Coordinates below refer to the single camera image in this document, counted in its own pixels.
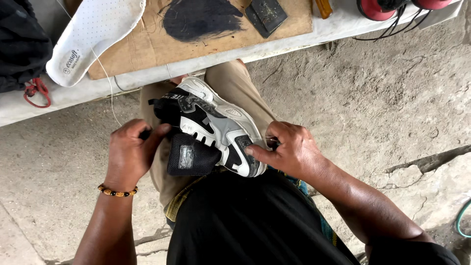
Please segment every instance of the black paint smear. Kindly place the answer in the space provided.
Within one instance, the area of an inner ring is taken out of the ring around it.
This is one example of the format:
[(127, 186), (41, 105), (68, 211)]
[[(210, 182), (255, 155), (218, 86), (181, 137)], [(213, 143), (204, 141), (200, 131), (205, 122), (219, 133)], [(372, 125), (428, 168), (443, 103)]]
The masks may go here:
[(164, 9), (162, 25), (179, 41), (205, 40), (242, 30), (239, 17), (243, 14), (228, 0), (173, 0), (159, 14)]

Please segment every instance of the cardboard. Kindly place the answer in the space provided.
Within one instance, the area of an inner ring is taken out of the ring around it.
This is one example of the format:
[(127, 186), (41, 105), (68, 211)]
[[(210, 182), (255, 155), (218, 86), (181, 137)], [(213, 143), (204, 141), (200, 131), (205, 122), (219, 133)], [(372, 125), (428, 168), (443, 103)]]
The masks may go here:
[[(278, 2), (288, 14), (288, 19), (267, 39), (244, 15), (240, 18), (242, 31), (233, 34), (224, 32), (203, 41), (182, 42), (169, 36), (162, 27), (163, 15), (159, 11), (169, 1), (147, 0), (144, 14), (134, 30), (99, 59), (108, 75), (114, 76), (312, 32), (311, 0)], [(230, 3), (245, 14), (245, 7), (250, 1), (230, 0)], [(92, 80), (106, 77), (98, 61), (90, 67), (89, 75)]]

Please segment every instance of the red rope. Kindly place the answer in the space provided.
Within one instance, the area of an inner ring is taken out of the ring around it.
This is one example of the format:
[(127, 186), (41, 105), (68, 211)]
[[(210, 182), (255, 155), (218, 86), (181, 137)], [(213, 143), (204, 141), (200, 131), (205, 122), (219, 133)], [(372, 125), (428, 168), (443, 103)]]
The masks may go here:
[[(31, 105), (37, 107), (37, 108), (48, 108), (51, 106), (51, 99), (49, 98), (49, 91), (48, 88), (44, 85), (42, 80), (40, 78), (33, 78), (32, 83), (28, 82), (29, 86), (26, 87), (24, 90), (24, 99)], [(34, 103), (32, 103), (28, 98), (34, 96), (36, 92), (43, 94), (46, 99), (48, 100), (48, 103), (45, 106), (38, 106)]]

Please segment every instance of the insole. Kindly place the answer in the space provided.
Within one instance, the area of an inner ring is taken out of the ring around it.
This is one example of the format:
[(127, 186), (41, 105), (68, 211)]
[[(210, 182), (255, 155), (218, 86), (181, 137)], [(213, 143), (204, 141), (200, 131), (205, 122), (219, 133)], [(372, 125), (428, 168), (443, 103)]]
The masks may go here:
[(97, 56), (131, 32), (145, 7), (146, 0), (83, 0), (46, 64), (52, 80), (78, 83)]

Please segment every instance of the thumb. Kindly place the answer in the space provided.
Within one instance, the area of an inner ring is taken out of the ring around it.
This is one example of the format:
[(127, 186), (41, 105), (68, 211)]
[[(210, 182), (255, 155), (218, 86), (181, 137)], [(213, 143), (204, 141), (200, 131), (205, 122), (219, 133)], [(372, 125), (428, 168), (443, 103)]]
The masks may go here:
[(151, 132), (149, 138), (143, 143), (144, 155), (149, 161), (153, 161), (157, 147), (171, 129), (170, 124), (161, 124)]
[(268, 151), (256, 144), (247, 146), (245, 153), (267, 165), (276, 165), (276, 162), (280, 159), (280, 155), (276, 151)]

